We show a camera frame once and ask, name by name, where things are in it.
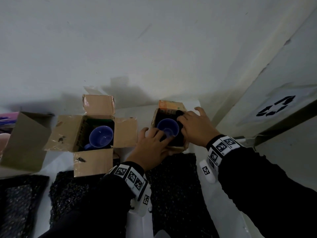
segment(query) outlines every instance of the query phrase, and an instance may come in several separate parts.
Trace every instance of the cup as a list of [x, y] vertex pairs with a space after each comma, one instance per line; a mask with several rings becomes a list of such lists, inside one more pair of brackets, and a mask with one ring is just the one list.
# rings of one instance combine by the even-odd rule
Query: cup
[[10, 134], [2, 133], [0, 134], [0, 156], [2, 155], [2, 152], [7, 146], [7, 143], [9, 141]]
[[89, 135], [89, 144], [84, 149], [102, 148], [110, 144], [113, 139], [113, 131], [109, 126], [99, 126], [95, 128]]
[[162, 119], [158, 123], [157, 128], [162, 130], [167, 138], [170, 136], [177, 136], [179, 132], [179, 126], [177, 122], [172, 119]]

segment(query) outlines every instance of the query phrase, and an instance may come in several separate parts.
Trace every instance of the pink cup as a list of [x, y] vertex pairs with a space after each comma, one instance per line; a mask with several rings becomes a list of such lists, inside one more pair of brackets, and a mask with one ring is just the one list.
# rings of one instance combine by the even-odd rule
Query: pink cup
[[7, 134], [7, 133], [0, 134], [0, 156], [2, 156], [2, 152], [7, 146], [9, 138], [10, 138], [10, 134]]

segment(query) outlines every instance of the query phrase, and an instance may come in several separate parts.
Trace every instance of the person's left arm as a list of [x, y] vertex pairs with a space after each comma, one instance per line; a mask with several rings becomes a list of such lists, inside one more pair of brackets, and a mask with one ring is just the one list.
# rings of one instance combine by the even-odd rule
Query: person's left arm
[[[126, 162], [122, 163], [134, 168], [140, 176], [144, 175], [144, 171], [159, 165], [168, 156], [168, 151], [163, 150], [174, 138], [169, 137], [160, 142], [164, 132], [152, 128], [145, 137], [147, 130], [148, 128], [144, 128], [140, 131], [136, 148]], [[125, 180], [115, 173], [117, 172], [107, 174], [101, 179], [96, 190], [86, 199], [87, 204], [82, 204], [80, 209], [62, 216], [40, 237], [125, 237], [127, 212], [135, 194]]]

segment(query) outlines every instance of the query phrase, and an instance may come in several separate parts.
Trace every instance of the blue cup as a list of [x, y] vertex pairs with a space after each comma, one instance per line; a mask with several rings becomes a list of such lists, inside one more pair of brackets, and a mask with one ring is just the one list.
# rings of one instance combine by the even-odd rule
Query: blue cup
[[113, 139], [113, 131], [108, 126], [99, 126], [95, 128], [89, 135], [89, 144], [84, 149], [102, 148], [110, 144]]
[[179, 132], [179, 125], [172, 119], [162, 119], [158, 123], [157, 128], [162, 130], [167, 138], [170, 136], [177, 136]]

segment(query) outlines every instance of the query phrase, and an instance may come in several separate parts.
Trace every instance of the person's right arm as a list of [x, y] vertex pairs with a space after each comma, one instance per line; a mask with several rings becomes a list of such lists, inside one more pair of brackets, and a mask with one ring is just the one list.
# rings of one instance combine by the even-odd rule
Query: person's right arm
[[[204, 110], [195, 108], [178, 120], [184, 125], [185, 138], [207, 150], [224, 137]], [[218, 180], [236, 207], [253, 221], [265, 237], [303, 237], [314, 235], [317, 214], [317, 192], [287, 177], [286, 173], [265, 156], [240, 147], [223, 156]]]

